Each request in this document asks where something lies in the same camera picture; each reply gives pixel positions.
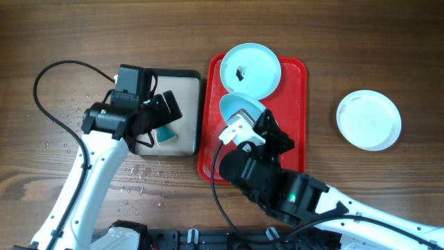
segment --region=wooden table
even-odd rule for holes
[[[34,104],[31,91],[41,69],[74,59],[111,76],[126,63],[196,69],[205,77],[214,55],[244,42],[297,57],[308,68],[309,174],[380,210],[444,225],[440,1],[53,4],[57,2],[18,0],[0,5],[0,248],[28,245],[49,215],[78,150],[75,141]],[[52,114],[80,131],[78,117],[110,88],[91,70],[67,65],[48,72],[38,93]],[[337,104],[360,89],[381,92],[399,108],[402,135],[386,151],[358,149],[336,127]],[[129,155],[108,190],[96,228],[127,219],[149,228],[226,229],[196,162],[196,157]],[[146,182],[125,179],[134,165],[151,168]],[[140,195],[138,187],[145,193]],[[218,192],[236,225],[279,225],[233,187],[221,186]]]

